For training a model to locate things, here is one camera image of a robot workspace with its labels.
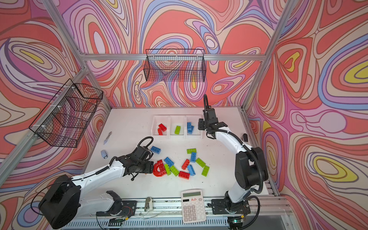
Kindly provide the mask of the red arch piece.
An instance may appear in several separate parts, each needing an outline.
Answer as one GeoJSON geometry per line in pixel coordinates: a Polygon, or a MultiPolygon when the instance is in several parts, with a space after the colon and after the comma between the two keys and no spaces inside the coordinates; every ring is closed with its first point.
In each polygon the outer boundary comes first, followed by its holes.
{"type": "Polygon", "coordinates": [[[163,160],[158,160],[155,164],[154,164],[154,168],[152,173],[156,176],[156,177],[162,177],[164,175],[167,174],[163,160]]]}

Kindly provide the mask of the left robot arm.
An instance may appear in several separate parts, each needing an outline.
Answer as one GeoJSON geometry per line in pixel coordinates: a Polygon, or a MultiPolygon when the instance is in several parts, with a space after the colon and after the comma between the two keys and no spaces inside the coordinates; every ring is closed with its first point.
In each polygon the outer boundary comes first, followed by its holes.
{"type": "Polygon", "coordinates": [[[109,190],[97,197],[90,197],[93,190],[104,184],[126,175],[151,174],[153,172],[153,152],[149,145],[142,143],[151,136],[143,138],[136,148],[127,155],[113,157],[101,168],[74,177],[62,175],[58,177],[38,204],[38,210],[53,229],[61,229],[75,217],[95,213],[100,216],[119,216],[123,213],[122,198],[109,190]]]}

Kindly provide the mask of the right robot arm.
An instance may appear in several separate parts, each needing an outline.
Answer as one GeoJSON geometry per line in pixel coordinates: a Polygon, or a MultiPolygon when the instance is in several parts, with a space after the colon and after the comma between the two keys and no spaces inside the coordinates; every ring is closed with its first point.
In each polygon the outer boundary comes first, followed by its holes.
{"type": "Polygon", "coordinates": [[[233,133],[228,125],[220,122],[216,111],[209,105],[208,96],[203,97],[203,118],[198,121],[198,129],[206,132],[206,137],[220,141],[235,154],[234,175],[236,183],[225,193],[223,209],[229,213],[245,210],[251,194],[260,194],[264,181],[268,180],[268,170],[264,152],[260,147],[252,147],[233,133]]]}

